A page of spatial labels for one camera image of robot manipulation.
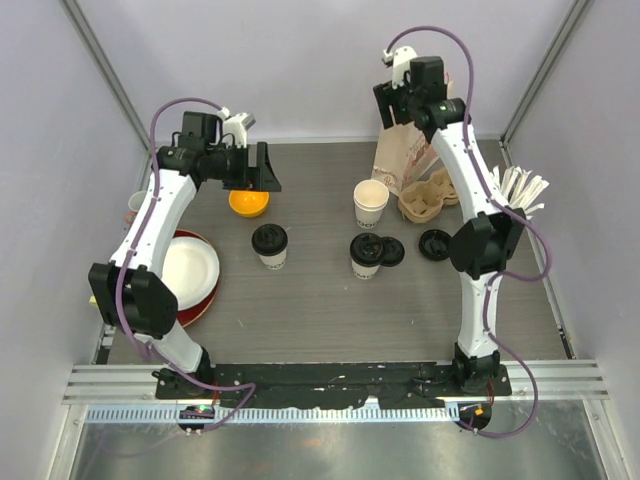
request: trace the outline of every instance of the plate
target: plate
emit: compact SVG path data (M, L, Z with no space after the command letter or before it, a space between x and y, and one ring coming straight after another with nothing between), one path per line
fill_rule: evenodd
M214 294L220 261L213 247L195 234L176 235L169 244L162 281L178 300L178 310L199 305Z
M216 285L215 288L211 291L211 293L207 295L204 298L204 300L202 300L195 307L187 308L186 310L178 310L178 315L176 318L178 319L178 322L180 323L180 325L182 325L183 327L187 327L191 325L193 322L195 322L197 319L199 319L204 314L204 312L207 311L207 308L209 308L209 306L213 302L213 299L216 296L217 291L218 291L218 286Z

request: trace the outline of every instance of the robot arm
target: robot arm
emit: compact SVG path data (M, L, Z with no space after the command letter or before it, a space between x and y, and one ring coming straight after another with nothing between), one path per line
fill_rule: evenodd
M440 57L417 57L410 47L384 52L383 62L392 67L391 81L374 87L385 128L413 122L447 167L460 198L464 225L449 247L454 268L462 282L462 326L455 347L455 380L464 388L484 389L500 365L498 347L483 325L488 302L488 325L495 332L499 279L488 287L496 272L505 270L523 230L487 198L478 173L467 153L463 137L465 104L447 99L444 63ZM493 184L477 149L473 127L468 125L470 148L474 148L480 172L491 187L493 200L509 207ZM524 217L520 209L514 210Z
M96 263L89 272L104 322L120 326L116 279L133 238L142 230L125 274L122 297L127 321L138 340L150 343L170 364L204 383L212 381L209 355L177 321L178 302L162 283L162 267L178 222L202 182L221 180L228 190L281 191L266 143L257 144L257 164L249 166L247 130L254 123L253 115L229 116L226 109L218 115L185 112L177 145L157 152L160 192L148 224L143 222L152 202L154 175L123 243L108 264Z

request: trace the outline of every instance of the orange bowl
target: orange bowl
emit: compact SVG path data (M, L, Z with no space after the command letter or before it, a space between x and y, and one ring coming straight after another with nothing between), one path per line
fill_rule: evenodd
M269 205L269 192L231 190L229 206L241 217L253 218L262 215Z

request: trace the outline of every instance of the black cup lid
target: black cup lid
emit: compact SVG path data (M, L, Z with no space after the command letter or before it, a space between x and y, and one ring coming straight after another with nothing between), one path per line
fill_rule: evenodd
M258 255L273 257L287 248L287 232L280 225L267 223L256 228L251 237L251 245Z
M404 245L397 238L382 237L384 244L383 267L395 267L404 259Z
M361 233L351 241L351 258L363 267L375 267L384 259L384 244L375 233Z
M429 260L439 262L449 258L449 243L451 242L451 235L444 230L427 230L420 237L418 248Z

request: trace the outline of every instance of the white cup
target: white cup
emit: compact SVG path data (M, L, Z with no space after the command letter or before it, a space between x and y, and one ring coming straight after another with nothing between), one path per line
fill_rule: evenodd
M378 180L363 180L353 190L356 221L362 228L373 228L389 201L389 189Z
M129 197L129 210L132 212L139 212L144 203L144 199L147 196L146 190L140 190Z
M258 255L264 266L269 270L278 270L279 268L284 267L284 262L287 259L287 249L285 248L277 255L272 255L270 257L265 257L264 255Z
M360 280L369 280L376 274L380 265L376 265L375 267L363 267L359 263L351 260L351 267L353 268L354 275Z
M289 239L285 229L273 223L256 228L251 236L253 250L269 270L278 270L284 267L288 243Z

